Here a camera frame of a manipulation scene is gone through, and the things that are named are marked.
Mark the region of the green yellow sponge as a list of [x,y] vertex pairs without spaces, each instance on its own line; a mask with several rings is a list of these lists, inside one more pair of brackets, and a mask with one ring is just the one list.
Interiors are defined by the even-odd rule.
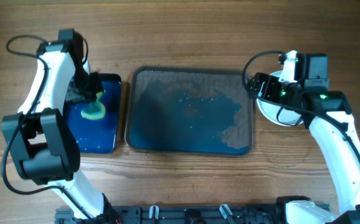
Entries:
[[104,118],[106,114],[105,105],[100,101],[100,98],[105,92],[101,91],[96,94],[96,100],[91,102],[87,107],[81,110],[82,118],[88,120],[99,120]]

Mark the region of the white plate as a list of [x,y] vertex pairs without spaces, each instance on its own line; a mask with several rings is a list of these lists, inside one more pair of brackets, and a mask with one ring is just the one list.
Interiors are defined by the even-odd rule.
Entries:
[[[297,89],[297,81],[295,81],[295,73],[294,72],[284,72],[277,71],[273,72],[270,75],[274,77],[278,77],[280,82],[290,82],[295,84],[295,88]],[[280,105],[289,105],[289,103],[272,103],[263,99],[257,99],[257,106],[259,110],[262,112],[264,117],[266,117],[271,122],[281,125],[281,126],[298,126],[303,123],[302,117],[295,111],[285,109]]]

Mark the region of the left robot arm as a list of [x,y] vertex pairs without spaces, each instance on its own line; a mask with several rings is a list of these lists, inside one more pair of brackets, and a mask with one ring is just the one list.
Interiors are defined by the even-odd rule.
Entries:
[[63,115],[67,103],[101,107],[103,85],[88,65],[86,39],[62,29],[57,40],[41,39],[36,53],[18,54],[36,59],[37,71],[17,113],[2,119],[5,186],[18,195],[54,191],[72,209],[74,223],[120,223],[106,196],[80,170],[80,149]]

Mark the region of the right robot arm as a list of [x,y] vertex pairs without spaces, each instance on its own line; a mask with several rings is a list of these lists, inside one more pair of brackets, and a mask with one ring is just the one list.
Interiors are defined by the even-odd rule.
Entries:
[[339,215],[310,198],[277,199],[277,223],[360,223],[360,141],[351,106],[329,90],[328,56],[276,50],[282,70],[256,73],[242,84],[261,113],[275,124],[304,124],[319,145],[336,189]]

